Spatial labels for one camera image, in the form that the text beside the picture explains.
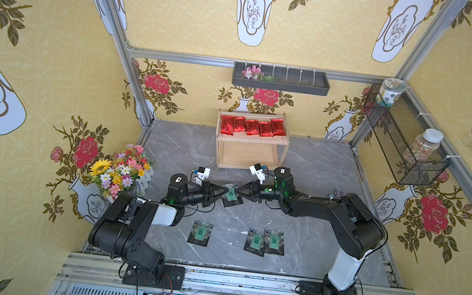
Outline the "wooden two-tier shelf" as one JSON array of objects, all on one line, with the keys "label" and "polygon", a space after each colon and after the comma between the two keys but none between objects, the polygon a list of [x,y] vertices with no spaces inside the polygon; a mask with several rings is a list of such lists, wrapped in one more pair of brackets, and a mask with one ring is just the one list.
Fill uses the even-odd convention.
[{"label": "wooden two-tier shelf", "polygon": [[[221,133],[222,117],[245,117],[248,120],[270,121],[282,119],[285,129],[284,136],[247,135],[246,132],[236,132],[233,135]],[[290,144],[288,122],[286,114],[268,115],[239,113],[219,110],[216,126],[216,166],[219,169],[248,169],[259,163],[274,170],[282,166]]]}]

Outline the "red tea bag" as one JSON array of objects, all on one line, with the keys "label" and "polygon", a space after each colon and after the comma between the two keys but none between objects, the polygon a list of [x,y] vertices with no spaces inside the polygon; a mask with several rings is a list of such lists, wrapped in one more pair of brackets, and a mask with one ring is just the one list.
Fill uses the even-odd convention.
[{"label": "red tea bag", "polygon": [[270,121],[258,122],[259,135],[261,137],[273,137],[272,123]]},{"label": "red tea bag", "polygon": [[260,127],[259,127],[259,121],[258,120],[246,120],[246,133],[247,136],[255,136],[255,135],[260,135]]},{"label": "red tea bag", "polygon": [[286,136],[285,124],[283,119],[272,119],[271,121],[272,133],[274,136]]},{"label": "red tea bag", "polygon": [[220,133],[226,136],[233,136],[235,116],[223,115],[220,118]]},{"label": "red tea bag", "polygon": [[233,120],[233,132],[241,133],[247,130],[247,120],[245,117],[235,116]]}]

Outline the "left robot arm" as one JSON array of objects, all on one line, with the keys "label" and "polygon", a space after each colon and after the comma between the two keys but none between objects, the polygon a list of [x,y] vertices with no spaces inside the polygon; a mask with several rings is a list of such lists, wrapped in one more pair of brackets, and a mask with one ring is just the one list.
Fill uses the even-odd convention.
[{"label": "left robot arm", "polygon": [[151,226],[176,226],[184,217],[186,206],[207,207],[228,192],[228,188],[208,181],[193,183],[179,173],[170,178],[166,197],[160,203],[130,193],[120,194],[94,224],[88,243],[121,258],[152,283],[160,281],[165,256],[146,242]]}]

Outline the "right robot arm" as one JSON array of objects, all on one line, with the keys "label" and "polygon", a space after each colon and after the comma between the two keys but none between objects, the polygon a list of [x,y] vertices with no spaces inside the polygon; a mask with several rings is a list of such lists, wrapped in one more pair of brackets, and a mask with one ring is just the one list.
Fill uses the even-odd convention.
[{"label": "right robot arm", "polygon": [[289,168],[278,167],[274,170],[272,184],[258,180],[235,191],[256,203],[276,201],[283,213],[295,218],[329,222],[340,248],[324,284],[327,290],[343,293],[356,283],[364,260],[388,240],[385,226],[357,194],[319,198],[298,191],[294,182]]}]

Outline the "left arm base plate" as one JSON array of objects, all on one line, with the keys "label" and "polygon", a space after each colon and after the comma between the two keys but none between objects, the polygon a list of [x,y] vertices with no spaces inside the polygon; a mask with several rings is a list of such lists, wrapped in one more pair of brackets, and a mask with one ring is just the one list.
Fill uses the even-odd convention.
[{"label": "left arm base plate", "polygon": [[122,277],[122,283],[143,287],[163,288],[164,290],[181,290],[185,278],[184,267],[177,265],[160,265],[152,271],[145,271],[139,266],[129,265]]}]

